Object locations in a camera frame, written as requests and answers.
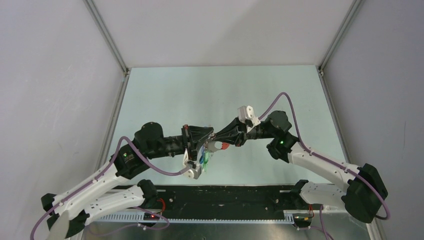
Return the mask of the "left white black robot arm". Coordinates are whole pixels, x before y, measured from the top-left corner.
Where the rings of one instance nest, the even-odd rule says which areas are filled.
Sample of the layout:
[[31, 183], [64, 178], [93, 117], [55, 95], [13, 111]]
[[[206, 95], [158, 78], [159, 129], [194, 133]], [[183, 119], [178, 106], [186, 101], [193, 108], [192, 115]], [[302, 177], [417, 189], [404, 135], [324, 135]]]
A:
[[125, 191], [108, 191], [125, 184], [146, 170], [164, 176], [187, 175], [197, 179], [202, 166], [199, 152], [213, 134], [212, 127], [184, 125], [180, 135], [164, 136], [159, 123], [149, 122], [133, 139], [122, 136], [111, 159], [75, 187], [61, 194], [47, 193], [41, 198], [51, 240], [64, 240], [81, 232], [93, 221], [119, 210], [158, 202], [156, 187], [141, 180]]

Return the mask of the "red handled metal key holder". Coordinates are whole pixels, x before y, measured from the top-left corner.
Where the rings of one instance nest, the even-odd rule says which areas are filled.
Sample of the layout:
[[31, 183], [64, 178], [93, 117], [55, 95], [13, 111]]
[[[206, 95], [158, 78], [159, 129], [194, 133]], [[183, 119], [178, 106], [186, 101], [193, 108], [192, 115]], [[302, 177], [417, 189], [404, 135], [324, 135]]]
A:
[[210, 153], [226, 150], [229, 146], [229, 143], [212, 140], [208, 140], [204, 144], [204, 148]]

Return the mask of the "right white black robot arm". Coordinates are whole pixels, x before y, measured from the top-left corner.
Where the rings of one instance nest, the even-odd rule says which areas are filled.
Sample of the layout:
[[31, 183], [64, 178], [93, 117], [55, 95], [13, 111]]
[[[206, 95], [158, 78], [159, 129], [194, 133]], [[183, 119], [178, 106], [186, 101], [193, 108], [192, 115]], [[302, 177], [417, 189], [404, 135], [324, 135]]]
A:
[[284, 111], [276, 110], [264, 121], [236, 117], [229, 125], [215, 133], [212, 140], [241, 147], [248, 140], [271, 139], [266, 146], [275, 160], [282, 160], [305, 168], [331, 182], [326, 190], [308, 180], [300, 180], [298, 190], [290, 195], [291, 204], [303, 209], [308, 204], [321, 204], [344, 208], [355, 219], [370, 224], [378, 215], [388, 196], [387, 188], [371, 164], [357, 166], [339, 163], [324, 156], [292, 135], [292, 124]]

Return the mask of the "blue key tag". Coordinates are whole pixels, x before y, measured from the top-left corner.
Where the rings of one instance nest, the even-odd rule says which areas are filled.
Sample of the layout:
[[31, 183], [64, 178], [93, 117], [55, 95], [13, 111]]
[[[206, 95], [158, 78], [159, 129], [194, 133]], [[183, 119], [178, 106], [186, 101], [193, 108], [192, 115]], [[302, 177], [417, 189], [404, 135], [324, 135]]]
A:
[[204, 162], [205, 162], [205, 149], [202, 148], [199, 163], [202, 165]]

